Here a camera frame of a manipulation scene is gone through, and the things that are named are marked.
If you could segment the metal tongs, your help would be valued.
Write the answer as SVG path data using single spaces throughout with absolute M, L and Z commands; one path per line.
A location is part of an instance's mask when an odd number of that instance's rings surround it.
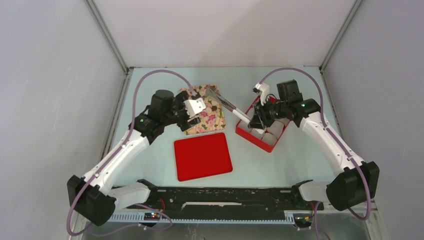
M 215 90 L 211 86 L 208 86 L 205 88 L 205 94 L 211 99 L 220 103 L 224 108 L 229 110 L 231 113 L 236 115 L 242 122 L 245 122 L 246 124 L 250 123 L 251 118 L 247 114 L 245 114 L 239 108 L 237 108 L 235 105 L 229 102 L 226 98 L 224 98 L 220 93 L 218 93 L 217 90 Z

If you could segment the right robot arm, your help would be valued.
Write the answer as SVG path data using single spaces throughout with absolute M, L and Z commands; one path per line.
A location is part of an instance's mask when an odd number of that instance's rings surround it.
M 270 100 L 269 86 L 257 83 L 253 92 L 259 101 L 248 124 L 253 129 L 269 129 L 277 120 L 287 119 L 306 133 L 325 156 L 334 180 L 330 183 L 307 180 L 295 186 L 291 204 L 304 209 L 311 201 L 329 202 L 344 211 L 375 197 L 380 174 L 378 165 L 358 156 L 336 133 L 321 106 L 312 98 L 304 99 L 295 80 L 277 84 L 279 99 Z

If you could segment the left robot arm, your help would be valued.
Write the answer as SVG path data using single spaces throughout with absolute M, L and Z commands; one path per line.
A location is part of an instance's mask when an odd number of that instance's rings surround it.
M 142 151 L 160 136 L 166 126 L 177 125 L 186 131 L 200 123 L 198 114 L 206 109 L 200 94 L 189 96 L 186 91 L 174 95 L 169 90 L 157 90 L 146 109 L 129 124 L 118 144 L 82 177 L 73 175 L 67 181 L 72 211 L 81 214 L 92 224 L 101 226 L 111 216 L 126 207 L 142 204 L 153 208 L 158 194 L 149 189 L 146 181 L 114 188 L 121 173 Z

